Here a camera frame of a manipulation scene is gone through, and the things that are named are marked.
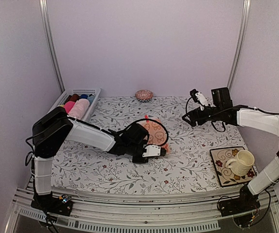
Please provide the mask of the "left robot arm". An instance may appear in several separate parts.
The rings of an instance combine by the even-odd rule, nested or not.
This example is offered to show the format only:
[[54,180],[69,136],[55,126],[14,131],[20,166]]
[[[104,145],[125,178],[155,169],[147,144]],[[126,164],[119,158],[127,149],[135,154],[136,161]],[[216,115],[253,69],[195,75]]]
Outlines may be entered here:
[[124,130],[100,129],[75,119],[62,107],[57,107],[37,121],[32,127],[34,199],[31,207],[43,211],[70,216],[73,202],[67,195],[52,195],[52,162],[65,141],[74,141],[98,148],[114,155],[131,155],[133,163],[147,163],[149,157],[162,154],[162,148],[148,144],[148,131],[138,123]]

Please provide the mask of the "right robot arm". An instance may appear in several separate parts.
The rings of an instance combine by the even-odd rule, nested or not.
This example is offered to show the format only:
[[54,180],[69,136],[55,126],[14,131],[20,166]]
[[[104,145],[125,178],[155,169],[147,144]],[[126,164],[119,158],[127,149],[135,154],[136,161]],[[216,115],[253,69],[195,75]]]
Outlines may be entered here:
[[272,113],[258,107],[233,104],[226,87],[210,91],[211,99],[192,90],[182,119],[198,128],[209,124],[215,132],[224,133],[229,126],[238,129],[244,139],[244,150],[237,146],[216,146],[210,149],[213,170],[217,177],[236,188],[235,195],[224,195],[217,201],[221,216],[240,216],[250,213],[248,224],[262,217],[269,204],[260,203],[260,195],[270,194],[279,183],[279,112]]

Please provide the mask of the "orange patterned towel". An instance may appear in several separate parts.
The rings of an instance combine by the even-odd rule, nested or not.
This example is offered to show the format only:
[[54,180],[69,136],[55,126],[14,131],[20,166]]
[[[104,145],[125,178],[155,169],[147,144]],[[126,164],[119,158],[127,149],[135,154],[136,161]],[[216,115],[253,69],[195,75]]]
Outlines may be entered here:
[[144,118],[146,119],[145,121],[141,121],[140,125],[142,125],[149,133],[149,139],[148,139],[148,144],[154,144],[154,145],[161,145],[165,143],[162,148],[166,149],[166,155],[169,155],[171,153],[170,145],[168,143],[168,136],[163,129],[163,127],[149,119],[153,119],[159,123],[161,123],[160,119],[152,116],[145,115]]

